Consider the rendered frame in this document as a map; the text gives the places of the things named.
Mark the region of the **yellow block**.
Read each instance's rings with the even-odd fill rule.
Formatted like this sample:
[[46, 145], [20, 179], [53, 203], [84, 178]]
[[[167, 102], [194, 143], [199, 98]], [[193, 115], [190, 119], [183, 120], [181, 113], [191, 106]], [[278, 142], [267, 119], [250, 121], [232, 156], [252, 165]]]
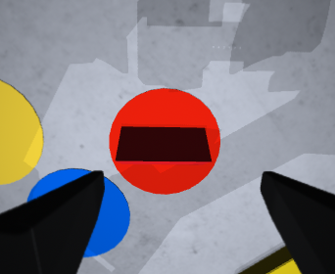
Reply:
[[301, 274], [301, 272], [285, 246], [239, 274]]

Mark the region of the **yellow circle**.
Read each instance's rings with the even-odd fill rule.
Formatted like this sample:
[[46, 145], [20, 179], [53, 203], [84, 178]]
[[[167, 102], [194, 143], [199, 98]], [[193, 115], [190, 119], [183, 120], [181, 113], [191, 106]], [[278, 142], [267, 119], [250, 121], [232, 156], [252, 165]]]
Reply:
[[31, 103], [0, 80], [0, 185], [27, 176], [39, 162], [43, 144], [42, 125]]

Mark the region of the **blue circle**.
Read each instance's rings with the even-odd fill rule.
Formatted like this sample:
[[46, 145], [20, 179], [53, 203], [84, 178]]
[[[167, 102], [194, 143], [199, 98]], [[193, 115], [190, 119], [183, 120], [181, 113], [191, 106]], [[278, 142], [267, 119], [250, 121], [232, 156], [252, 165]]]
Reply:
[[[31, 189], [27, 202], [48, 193], [91, 170], [67, 168], [54, 171], [40, 179]], [[128, 202], [120, 188], [104, 176], [105, 193], [97, 223], [83, 257], [103, 254], [116, 247], [124, 238], [130, 222]]]

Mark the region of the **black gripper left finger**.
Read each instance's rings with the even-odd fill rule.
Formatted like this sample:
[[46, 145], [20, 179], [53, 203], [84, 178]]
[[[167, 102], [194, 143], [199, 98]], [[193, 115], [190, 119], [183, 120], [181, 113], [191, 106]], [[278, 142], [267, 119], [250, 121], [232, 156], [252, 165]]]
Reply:
[[0, 274], [77, 274], [104, 193], [93, 170], [0, 213]]

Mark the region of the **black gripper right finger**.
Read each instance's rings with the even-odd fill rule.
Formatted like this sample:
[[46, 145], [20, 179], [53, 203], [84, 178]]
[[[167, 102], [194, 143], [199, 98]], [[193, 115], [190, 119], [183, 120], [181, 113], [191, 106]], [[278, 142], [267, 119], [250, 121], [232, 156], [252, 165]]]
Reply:
[[335, 274], [335, 194], [273, 171], [261, 194], [301, 274]]

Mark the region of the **red circle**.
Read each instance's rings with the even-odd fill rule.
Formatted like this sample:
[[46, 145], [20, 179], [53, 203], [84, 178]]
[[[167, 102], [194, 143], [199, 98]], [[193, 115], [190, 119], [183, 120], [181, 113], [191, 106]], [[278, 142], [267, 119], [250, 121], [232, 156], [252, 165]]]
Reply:
[[[122, 126], [204, 127], [212, 162], [206, 164], [121, 164], [116, 160]], [[177, 89], [160, 88], [141, 93], [116, 115], [109, 136], [113, 163], [131, 185], [145, 192], [169, 195], [200, 183], [215, 166], [220, 133], [210, 109], [195, 96]]]

